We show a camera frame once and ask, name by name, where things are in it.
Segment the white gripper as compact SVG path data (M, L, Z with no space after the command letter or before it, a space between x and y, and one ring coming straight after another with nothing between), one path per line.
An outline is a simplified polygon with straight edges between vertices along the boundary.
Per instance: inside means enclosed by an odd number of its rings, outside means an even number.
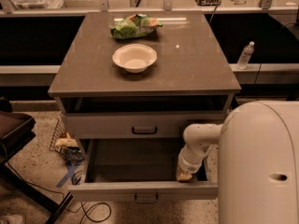
M193 152L183 148L178 155L177 181L187 182L192 180L192 175L200 169L205 156L204 151Z

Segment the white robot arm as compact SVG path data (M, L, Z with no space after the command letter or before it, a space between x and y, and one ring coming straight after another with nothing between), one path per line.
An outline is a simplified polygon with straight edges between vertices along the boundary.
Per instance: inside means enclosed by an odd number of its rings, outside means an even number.
M177 180L199 170L218 145L220 224L299 224L299 102L255 101L222 124L183 133Z

